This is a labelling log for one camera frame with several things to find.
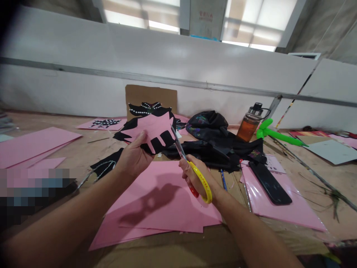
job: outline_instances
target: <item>pink paper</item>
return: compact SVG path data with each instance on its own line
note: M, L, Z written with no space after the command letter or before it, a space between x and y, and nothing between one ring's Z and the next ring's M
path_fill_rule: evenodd
M175 118L176 119L180 119L182 123L187 123L190 119L187 118L187 117L184 117L182 115L176 115L174 114ZM181 134L181 135L188 135L189 133L187 132L186 130L186 127L181 129L181 130L178 130L178 132Z
M274 205L250 167L242 166L242 174L254 214L323 232L327 231L286 174L272 173L292 199L293 202L290 205Z
M116 219L120 227L198 233L203 226L220 224L220 213L192 195L178 164L152 162L112 205L103 223Z
M131 138L126 138L125 140L128 142L133 142L140 135L140 133L145 130L147 133L147 137L144 143L147 143L151 152L153 154L159 153L155 152L153 145L151 144L151 140L157 138L162 146L166 146L164 140L161 138L161 134L165 131L169 131L172 139L175 139L175 135L172 133L171 125L174 121L174 118L170 118L170 113L157 117L152 114L149 114L145 117L138 118L138 126L136 128L131 128L127 130L122 130L121 133L130 136Z
M169 231L119 227L116 220L103 223L96 234L89 251L131 241L144 236L166 233Z
M345 144L357 149L357 139L345 138L345 137L337 136L337 135L334 135L334 134L330 134L329 136L331 138L336 139L336 140L340 140L340 141L344 142Z
M37 162L31 169L54 169L57 168L66 158L48 158Z
M8 168L48 152L82 135L50 127L0 143L0 168Z
M243 160L242 164L249 166L249 161L248 160ZM266 167L270 171L286 174L285 169L282 167L282 165L279 163L279 161L276 159L276 157L274 155L267 154Z
M96 120L106 120L106 119L114 119L114 120L121 120L118 124L116 125L111 125L108 128L105 127L100 127L97 128L97 126L93 126L93 122ZM81 124L79 126L77 126L76 128L80 128L80 129L90 129L90 130L120 130L124 124L127 122L126 117L110 117L110 118L102 118L102 117L98 117L96 119L93 119L87 123Z
M24 162L18 163L14 166L8 167L9 169L27 169L36 164L37 162L41 161L42 159L45 159L47 156L53 154L54 152L58 151L59 149L65 147L66 145L70 144L70 142L65 143L61 146L58 146L52 150L47 151L46 153L39 154L38 156L35 156L33 158L30 158L29 160L26 160Z

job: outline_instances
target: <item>right hand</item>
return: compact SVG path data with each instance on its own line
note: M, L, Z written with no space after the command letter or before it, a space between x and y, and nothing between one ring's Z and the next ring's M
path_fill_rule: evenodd
M203 163L201 160L198 160L197 158L195 158L194 156L192 156L190 154L186 155L186 157L189 162L194 163L194 165L200 170L202 175L205 177L205 179L211 189L212 196L214 198L214 189L216 188L215 185L217 184L217 182L213 178L212 174L208 170L205 163ZM180 160L178 166L181 167L183 170L182 178L186 180L187 185L189 187L193 186L201 196L206 198L207 197L206 191L205 191L200 179L198 178L196 173L193 171L192 167L187 163L187 161L182 158Z

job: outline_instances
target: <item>smartphone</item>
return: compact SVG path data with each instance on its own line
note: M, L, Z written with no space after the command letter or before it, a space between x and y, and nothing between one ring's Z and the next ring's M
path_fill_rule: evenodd
M265 192L268 194L273 204L289 205L293 202L290 196L285 192L285 190L264 164L256 164L253 161L250 161L249 166L253 170L254 175L263 186Z

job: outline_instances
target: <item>pencil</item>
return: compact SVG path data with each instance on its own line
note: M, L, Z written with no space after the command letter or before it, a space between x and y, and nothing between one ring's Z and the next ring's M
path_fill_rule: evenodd
M224 174L223 174L223 169L221 169L221 175L222 175L223 188L224 188L226 191L228 191L228 190L227 190L227 185L226 185L226 180L225 180Z

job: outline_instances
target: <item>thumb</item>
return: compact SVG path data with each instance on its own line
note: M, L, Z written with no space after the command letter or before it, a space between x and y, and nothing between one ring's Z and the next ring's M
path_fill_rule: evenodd
M131 147L133 147L133 148L139 147L141 144L144 143L144 141L145 141L145 139L146 139L146 136L147 136L147 134L146 134L146 132L143 130L143 131L140 133L140 135L136 138L136 140L131 143Z

